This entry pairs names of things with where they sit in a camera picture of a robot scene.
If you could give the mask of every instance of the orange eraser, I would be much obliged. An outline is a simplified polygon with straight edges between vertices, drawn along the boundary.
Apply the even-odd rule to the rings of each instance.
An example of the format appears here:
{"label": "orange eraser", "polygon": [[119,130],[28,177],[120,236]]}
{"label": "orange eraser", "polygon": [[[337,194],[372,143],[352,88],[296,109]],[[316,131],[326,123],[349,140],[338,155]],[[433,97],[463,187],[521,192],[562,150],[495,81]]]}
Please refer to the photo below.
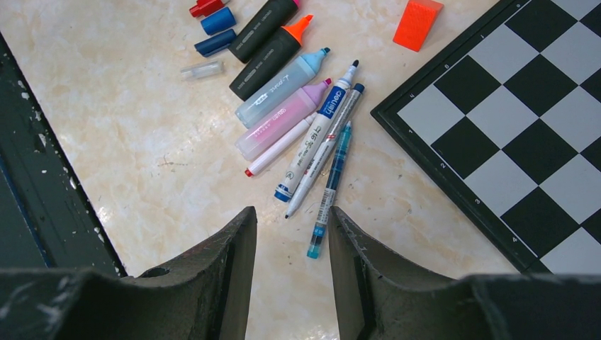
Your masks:
{"label": "orange eraser", "polygon": [[433,0],[409,0],[393,41],[419,52],[442,7]]}

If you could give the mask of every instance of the marker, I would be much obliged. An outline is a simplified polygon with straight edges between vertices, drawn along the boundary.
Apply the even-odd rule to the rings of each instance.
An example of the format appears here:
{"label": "marker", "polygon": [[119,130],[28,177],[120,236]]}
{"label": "marker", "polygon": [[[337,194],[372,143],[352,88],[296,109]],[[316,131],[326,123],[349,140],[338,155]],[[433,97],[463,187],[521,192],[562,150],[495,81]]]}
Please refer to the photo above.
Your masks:
{"label": "marker", "polygon": [[340,176],[342,176],[342,170],[344,169],[344,161],[347,159],[347,152],[349,151],[352,135],[351,122],[348,122],[344,126],[338,148],[336,148],[330,175],[327,177],[327,184],[325,185],[325,191],[323,192],[323,197],[321,199],[318,219],[315,221],[311,243],[309,245],[309,250],[307,250],[307,256],[312,259],[319,257],[321,243],[325,235],[325,227],[327,226],[328,212],[330,211],[332,204],[334,204],[334,197],[336,196]]}
{"label": "marker", "polygon": [[364,86],[361,84],[355,84],[355,87],[350,91],[349,98],[344,102],[342,109],[340,110],[340,114],[336,117],[336,123],[332,125],[330,131],[327,133],[327,137],[319,146],[315,156],[311,160],[307,171],[305,172],[305,176],[300,180],[300,184],[298,184],[298,188],[292,196],[292,200],[290,201],[290,206],[288,206],[288,210],[286,211],[286,218],[292,216],[294,212],[301,206],[301,203],[307,196],[307,193],[315,183],[316,178],[319,176],[319,173],[323,169],[327,158],[332,153],[336,145],[336,141],[338,141],[338,137],[344,125],[349,121],[353,110],[355,109],[361,95],[363,94]]}
{"label": "marker", "polygon": [[246,101],[294,57],[303,45],[303,33],[311,19],[313,16],[308,15],[294,25],[278,28],[230,84],[236,96]]}
{"label": "marker", "polygon": [[266,166],[270,165],[277,156],[279,156],[288,146],[297,140],[311,126],[318,114],[315,112],[307,118],[296,124],[292,130],[288,131],[282,138],[275,142],[267,151],[263,152],[259,158],[255,159],[245,171],[246,176],[253,177],[261,173]]}
{"label": "marker", "polygon": [[247,128],[257,124],[261,118],[317,76],[329,51],[326,47],[298,56],[240,105],[236,110],[238,119]]}
{"label": "marker", "polygon": [[332,124],[332,118],[338,111],[338,108],[344,99],[344,95],[347,94],[347,91],[351,88],[351,82],[357,66],[359,66],[359,61],[355,60],[353,65],[349,67],[347,73],[336,81],[330,94],[327,95],[325,102],[318,110],[318,116],[315,118],[315,121],[313,121],[313,124],[311,124],[309,131],[296,151],[292,163],[290,163],[288,170],[286,170],[283,180],[276,188],[275,196],[277,199],[288,202],[290,198],[292,198],[309,162],[311,162],[319,144],[321,144],[325,137],[327,129]]}
{"label": "marker", "polygon": [[318,84],[299,89],[248,129],[235,143],[242,156],[247,161],[252,161],[294,125],[307,118],[318,108],[325,90],[331,83],[328,78]]}
{"label": "marker", "polygon": [[231,53],[246,64],[280,26],[292,19],[298,11],[298,2],[299,0],[267,0],[232,42]]}

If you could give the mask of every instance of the black square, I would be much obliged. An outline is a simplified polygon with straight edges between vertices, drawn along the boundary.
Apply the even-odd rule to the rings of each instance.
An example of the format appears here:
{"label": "black square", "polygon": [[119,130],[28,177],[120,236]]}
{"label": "black square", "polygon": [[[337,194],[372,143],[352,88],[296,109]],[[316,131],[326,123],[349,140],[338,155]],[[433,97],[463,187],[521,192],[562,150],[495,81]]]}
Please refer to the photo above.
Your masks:
{"label": "black square", "polygon": [[505,83],[505,87],[539,117],[576,86],[574,80],[542,55],[536,56]]}
{"label": "black square", "polygon": [[583,222],[583,228],[594,237],[597,242],[601,243],[601,209],[592,214],[586,221]]}
{"label": "black square", "polygon": [[463,179],[499,151],[468,118],[446,131],[432,147]]}
{"label": "black square", "polygon": [[434,85],[465,114],[501,86],[468,55]]}
{"label": "black square", "polygon": [[586,79],[581,85],[591,96],[601,101],[601,69],[597,70],[592,76]]}
{"label": "black square", "polygon": [[503,151],[537,184],[544,182],[577,154],[542,120],[530,125]]}
{"label": "black square", "polygon": [[578,223],[540,188],[534,189],[501,219],[539,258],[579,228]]}
{"label": "black square", "polygon": [[601,4],[597,5],[580,22],[601,37]]}
{"label": "black square", "polygon": [[597,170],[601,171],[601,138],[595,140],[580,154],[582,154],[587,161],[594,165]]}
{"label": "black square", "polygon": [[506,25],[535,50],[543,52],[575,23],[574,17],[550,0],[532,0]]}

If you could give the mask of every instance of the blue marker tip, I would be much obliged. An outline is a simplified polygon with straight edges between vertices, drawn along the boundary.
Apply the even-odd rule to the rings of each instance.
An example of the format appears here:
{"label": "blue marker tip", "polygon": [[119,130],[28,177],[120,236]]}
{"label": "blue marker tip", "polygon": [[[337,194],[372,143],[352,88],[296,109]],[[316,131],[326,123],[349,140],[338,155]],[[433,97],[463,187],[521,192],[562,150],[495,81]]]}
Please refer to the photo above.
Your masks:
{"label": "blue marker tip", "polygon": [[319,257],[319,246],[314,246],[312,247],[312,249],[309,249],[307,251],[307,257],[310,257],[312,259],[316,259]]}

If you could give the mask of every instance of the white marble table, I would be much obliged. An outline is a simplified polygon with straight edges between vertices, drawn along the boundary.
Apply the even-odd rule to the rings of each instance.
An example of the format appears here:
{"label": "white marble table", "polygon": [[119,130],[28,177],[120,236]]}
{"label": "white marble table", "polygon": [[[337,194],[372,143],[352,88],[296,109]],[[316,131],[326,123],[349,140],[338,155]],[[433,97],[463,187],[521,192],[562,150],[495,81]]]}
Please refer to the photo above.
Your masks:
{"label": "white marble table", "polygon": [[[305,51],[332,49],[319,78],[361,60],[366,95],[354,116],[336,204],[369,234],[417,264],[458,278],[514,268],[383,131],[369,111],[467,28],[495,0],[445,3],[421,52],[392,37],[406,0],[303,0],[313,13]],[[239,31],[263,0],[232,0]],[[337,339],[329,254],[305,256],[319,179],[284,220],[274,187],[293,150],[247,178],[233,142],[244,132],[228,84],[241,70],[188,83],[179,69],[202,62],[204,40],[172,0],[0,0],[0,30],[50,121],[130,275],[218,231],[243,207],[259,218],[248,339]]]}

